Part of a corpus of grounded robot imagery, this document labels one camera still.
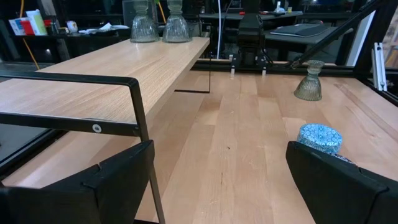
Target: black metal frame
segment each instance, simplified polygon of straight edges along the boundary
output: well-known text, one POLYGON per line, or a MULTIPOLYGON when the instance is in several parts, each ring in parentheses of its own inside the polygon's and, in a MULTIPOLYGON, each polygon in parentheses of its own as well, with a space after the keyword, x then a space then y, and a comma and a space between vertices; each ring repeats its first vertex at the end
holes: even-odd
MULTIPOLYGON (((81 131, 88 133, 115 134, 124 136, 139 136, 141 141, 149 140, 144 105, 142 103, 139 83, 131 77, 109 77, 101 75, 75 75, 42 72, 10 72, 0 73, 3 78, 18 78, 26 80, 45 80, 56 82, 76 82, 105 85, 127 86, 130 91, 132 105, 136 116, 136 123, 119 123, 100 119, 61 118, 21 113, 0 112, 0 123, 20 126, 34 126, 40 128, 62 129, 67 131, 81 131)), ((159 187, 155 168, 150 172, 150 186, 154 197, 159 223, 164 224, 165 218, 160 199, 159 187)))

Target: clear glass vase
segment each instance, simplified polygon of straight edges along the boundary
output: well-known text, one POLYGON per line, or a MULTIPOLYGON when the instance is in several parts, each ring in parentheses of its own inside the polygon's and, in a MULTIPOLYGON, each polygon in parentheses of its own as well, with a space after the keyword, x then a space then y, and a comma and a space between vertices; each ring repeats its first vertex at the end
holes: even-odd
POLYGON ((156 26, 147 15, 148 0, 134 0, 134 9, 137 15, 132 21, 131 38, 133 43, 149 43, 159 41, 160 37, 156 26))
POLYGON ((308 75, 298 84, 294 95, 307 101, 318 101, 322 99, 321 82, 318 75, 325 63, 318 60, 308 61, 308 75))
POLYGON ((170 9, 170 16, 167 19, 162 40, 166 43, 191 41, 188 24, 182 17, 182 0, 167 0, 167 6, 170 9))

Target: blue and white object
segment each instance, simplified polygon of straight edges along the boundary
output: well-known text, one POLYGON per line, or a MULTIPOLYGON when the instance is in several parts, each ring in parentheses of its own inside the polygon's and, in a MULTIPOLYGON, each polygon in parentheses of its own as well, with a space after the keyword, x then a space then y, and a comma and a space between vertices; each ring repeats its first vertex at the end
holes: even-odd
POLYGON ((297 141, 321 152, 337 154, 343 137, 338 131, 326 125, 305 124, 300 128, 297 141))

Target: wooden tabletop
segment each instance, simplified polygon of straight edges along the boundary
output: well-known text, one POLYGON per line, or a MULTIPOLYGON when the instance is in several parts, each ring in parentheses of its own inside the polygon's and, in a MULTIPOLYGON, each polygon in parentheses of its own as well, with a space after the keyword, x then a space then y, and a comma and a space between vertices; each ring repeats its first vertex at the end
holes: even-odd
MULTIPOLYGON (((302 78, 213 72, 210 94, 172 94, 149 130, 168 223, 314 223, 285 159, 306 123, 335 128, 340 154, 398 180, 398 108, 353 78, 321 77, 322 100, 303 101, 302 78)), ((207 72, 190 72, 178 88, 207 85, 207 72)), ((43 187, 137 141, 70 132, 3 183, 43 187)), ((149 188, 137 218, 156 220, 149 188)))
MULTIPOLYGON (((40 72, 134 77, 148 117, 153 116, 209 44, 194 37, 184 44, 126 40, 40 72)), ((125 86, 9 80, 0 83, 0 111, 135 123, 125 86)))

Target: orange cable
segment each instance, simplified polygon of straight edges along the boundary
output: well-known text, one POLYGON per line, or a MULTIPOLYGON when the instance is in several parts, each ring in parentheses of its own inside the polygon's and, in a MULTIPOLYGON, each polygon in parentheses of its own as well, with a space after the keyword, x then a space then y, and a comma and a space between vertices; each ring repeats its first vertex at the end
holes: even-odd
MULTIPOLYGON (((24 5, 25 5, 25 1, 24 1, 24 0, 21 0, 21 11, 19 12, 19 17, 20 17, 20 18, 22 18, 22 15, 23 15, 23 13, 24 13, 24 5)), ((37 64, 36 59, 35 59, 35 57, 33 56, 33 53, 32 53, 32 51, 30 50, 29 45, 27 45, 27 42, 26 42, 25 38, 22 38, 22 40, 23 40, 24 43, 25 43, 25 46, 26 46, 26 48, 27 48, 27 51, 29 51, 30 57, 32 57, 32 60, 33 60, 33 62, 35 63, 36 68, 37 68, 38 70, 40 70, 40 67, 39 67, 39 65, 37 64)))
POLYGON ((162 13, 162 17, 163 17, 163 22, 166 23, 166 17, 164 17, 162 5, 160 4, 160 2, 158 2, 157 4, 158 4, 159 7, 160 7, 160 12, 162 13))

